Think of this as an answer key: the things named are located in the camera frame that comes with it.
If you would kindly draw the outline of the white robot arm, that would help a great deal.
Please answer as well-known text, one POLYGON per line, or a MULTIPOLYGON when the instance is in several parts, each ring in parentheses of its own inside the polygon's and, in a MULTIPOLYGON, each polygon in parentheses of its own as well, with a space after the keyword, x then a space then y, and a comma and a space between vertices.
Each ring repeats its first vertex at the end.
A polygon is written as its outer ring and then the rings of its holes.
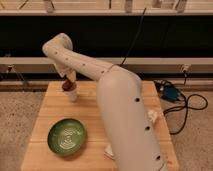
POLYGON ((97 82, 97 105, 118 171, 168 171, 144 106, 142 81, 135 73, 74 52, 64 33, 47 41, 42 51, 60 75, 74 70, 97 82))

